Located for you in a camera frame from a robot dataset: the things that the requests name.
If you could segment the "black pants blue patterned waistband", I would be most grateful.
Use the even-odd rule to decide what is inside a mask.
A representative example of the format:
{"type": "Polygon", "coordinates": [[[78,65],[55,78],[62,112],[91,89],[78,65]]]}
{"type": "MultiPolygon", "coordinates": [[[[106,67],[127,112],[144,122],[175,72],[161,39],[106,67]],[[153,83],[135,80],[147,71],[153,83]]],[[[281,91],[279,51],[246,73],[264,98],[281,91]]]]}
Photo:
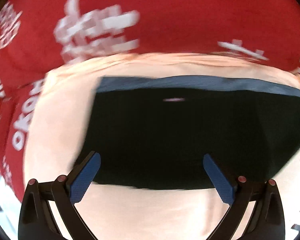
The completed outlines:
{"type": "Polygon", "coordinates": [[[266,180],[300,148],[300,89],[257,79],[103,77],[90,113],[75,162],[99,153],[99,184],[208,189],[206,154],[266,180]]]}

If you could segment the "peach fabric sheet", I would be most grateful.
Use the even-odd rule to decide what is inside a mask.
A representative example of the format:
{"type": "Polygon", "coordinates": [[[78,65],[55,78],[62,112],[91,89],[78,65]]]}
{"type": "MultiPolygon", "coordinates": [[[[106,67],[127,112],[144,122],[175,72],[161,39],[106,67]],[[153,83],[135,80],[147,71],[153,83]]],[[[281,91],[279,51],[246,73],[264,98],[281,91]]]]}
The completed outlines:
{"type": "MultiPolygon", "coordinates": [[[[49,71],[34,109],[23,157],[24,182],[50,181],[70,171],[83,144],[93,92],[105,76],[249,78],[300,90],[300,71],[287,72],[237,57],[194,53],[119,54],[49,71]]],[[[205,239],[225,213],[207,190],[89,187],[78,210],[100,239],[205,239]]]]}

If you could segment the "red blanket white characters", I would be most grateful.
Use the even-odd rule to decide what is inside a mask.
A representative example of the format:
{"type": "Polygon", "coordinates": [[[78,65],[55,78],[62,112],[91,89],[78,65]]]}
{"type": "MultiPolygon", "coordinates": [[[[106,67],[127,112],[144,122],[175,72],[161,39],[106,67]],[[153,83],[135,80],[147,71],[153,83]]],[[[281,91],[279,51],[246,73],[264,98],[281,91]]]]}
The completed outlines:
{"type": "Polygon", "coordinates": [[[0,6],[0,173],[17,199],[32,120],[68,127],[95,78],[138,74],[257,78],[300,89],[296,0],[4,0],[0,6]]]}

